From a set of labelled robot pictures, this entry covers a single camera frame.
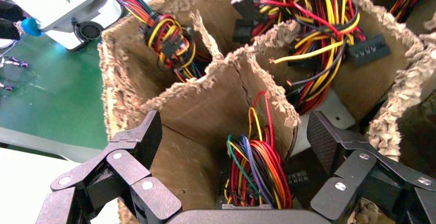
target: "blue wire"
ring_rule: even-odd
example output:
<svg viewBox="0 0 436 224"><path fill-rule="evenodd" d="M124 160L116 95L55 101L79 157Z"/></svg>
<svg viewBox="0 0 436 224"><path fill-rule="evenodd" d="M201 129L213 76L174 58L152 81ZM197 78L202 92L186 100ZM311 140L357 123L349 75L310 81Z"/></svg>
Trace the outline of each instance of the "blue wire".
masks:
<svg viewBox="0 0 436 224"><path fill-rule="evenodd" d="M248 156L248 160L250 163L250 167L251 167L251 172L253 173L253 176L255 177L255 181L258 184L259 188L261 188L262 190L260 191L261 194L264 196L264 199L266 200L266 202L273 207L272 205L272 198L271 198L271 193L269 192L268 188L265 186L265 183L263 182L262 177L259 177L259 170L257 169L255 163L254 163L254 159L253 159L253 154L251 153L251 149L250 149L250 144L248 142L248 139L245 135L242 135L242 140L244 141L244 147L247 150L247 156Z"/></svg>
<svg viewBox="0 0 436 224"><path fill-rule="evenodd" d="M156 12L153 9L151 9L151 7L147 3L145 3L143 0L137 0L137 1L142 5L142 7L144 7L144 9L149 15L151 15L153 18L157 18Z"/></svg>
<svg viewBox="0 0 436 224"><path fill-rule="evenodd" d="M191 63L191 68L192 68L192 71L194 72L194 77L198 79L197 72L195 71L195 66L194 66L193 62Z"/></svg>

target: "green wire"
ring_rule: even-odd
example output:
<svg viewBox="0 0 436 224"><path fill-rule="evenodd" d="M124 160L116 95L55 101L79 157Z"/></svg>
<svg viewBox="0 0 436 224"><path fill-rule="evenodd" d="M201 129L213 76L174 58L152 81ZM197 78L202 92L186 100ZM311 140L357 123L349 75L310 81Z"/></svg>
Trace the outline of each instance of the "green wire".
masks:
<svg viewBox="0 0 436 224"><path fill-rule="evenodd" d="M233 157L234 162L236 163L236 165L239 167L239 170L241 170L242 174L245 176L245 178L248 180L248 183L251 184L251 186L253 187L253 189L259 194L259 196L262 196L262 194L260 194L259 190L257 189L257 187L255 186L255 184L253 184L253 182L251 181L250 177L245 173L244 169L241 167L241 165L239 164L238 160L236 159L236 156L233 153L233 148L230 145L230 140L231 140L232 135L229 135L227 137L227 143L229 145L229 150L230 150L230 154Z"/></svg>

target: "orange wire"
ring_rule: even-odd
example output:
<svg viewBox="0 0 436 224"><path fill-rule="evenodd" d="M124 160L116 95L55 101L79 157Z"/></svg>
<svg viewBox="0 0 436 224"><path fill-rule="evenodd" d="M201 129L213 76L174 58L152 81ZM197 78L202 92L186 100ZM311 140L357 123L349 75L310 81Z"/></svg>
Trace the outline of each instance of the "orange wire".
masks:
<svg viewBox="0 0 436 224"><path fill-rule="evenodd" d="M266 150L263 148L263 145L261 142L257 141L257 140L251 140L251 145L253 146L253 148L255 148L264 158L265 163L268 166L269 171L271 172L271 175L274 177L274 180L276 182L276 186L277 186L277 190L279 191L279 195L281 196L281 200L282 200L282 206L285 207L285 190L283 188L283 185L281 184L281 180L279 177L279 174L277 173L276 168L274 167L273 163L270 160L270 157L268 156Z"/></svg>

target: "black connector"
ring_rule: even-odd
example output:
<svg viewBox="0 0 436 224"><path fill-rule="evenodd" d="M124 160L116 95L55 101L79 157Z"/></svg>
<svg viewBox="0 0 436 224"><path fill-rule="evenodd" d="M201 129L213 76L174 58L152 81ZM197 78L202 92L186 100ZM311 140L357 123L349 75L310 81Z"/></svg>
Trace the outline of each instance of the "black connector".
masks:
<svg viewBox="0 0 436 224"><path fill-rule="evenodd" d="M391 49L386 44L382 34L376 35L363 42L355 43L347 49L347 55L356 66L363 66L379 58L391 54Z"/></svg>
<svg viewBox="0 0 436 224"><path fill-rule="evenodd" d="M182 38L180 36L177 36L175 39L166 39L161 43L161 52L170 58L180 48L181 43Z"/></svg>
<svg viewBox="0 0 436 224"><path fill-rule="evenodd" d="M242 44L250 43L252 30L252 21L236 20L232 40Z"/></svg>
<svg viewBox="0 0 436 224"><path fill-rule="evenodd" d="M233 8L246 21L254 21L260 17L260 11L255 6L255 0L232 0L230 3Z"/></svg>
<svg viewBox="0 0 436 224"><path fill-rule="evenodd" d="M305 69L314 69L321 65L321 56L310 57L301 61L288 61L287 65Z"/></svg>

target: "white machine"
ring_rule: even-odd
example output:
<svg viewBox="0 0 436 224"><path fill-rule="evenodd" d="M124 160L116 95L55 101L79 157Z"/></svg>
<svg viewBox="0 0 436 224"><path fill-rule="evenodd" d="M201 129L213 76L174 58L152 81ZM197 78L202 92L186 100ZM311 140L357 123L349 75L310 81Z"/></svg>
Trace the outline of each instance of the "white machine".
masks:
<svg viewBox="0 0 436 224"><path fill-rule="evenodd" d="M73 50L97 32L116 22L122 8L115 0L12 0L38 21L39 29L65 48ZM78 30L71 24L86 22Z"/></svg>

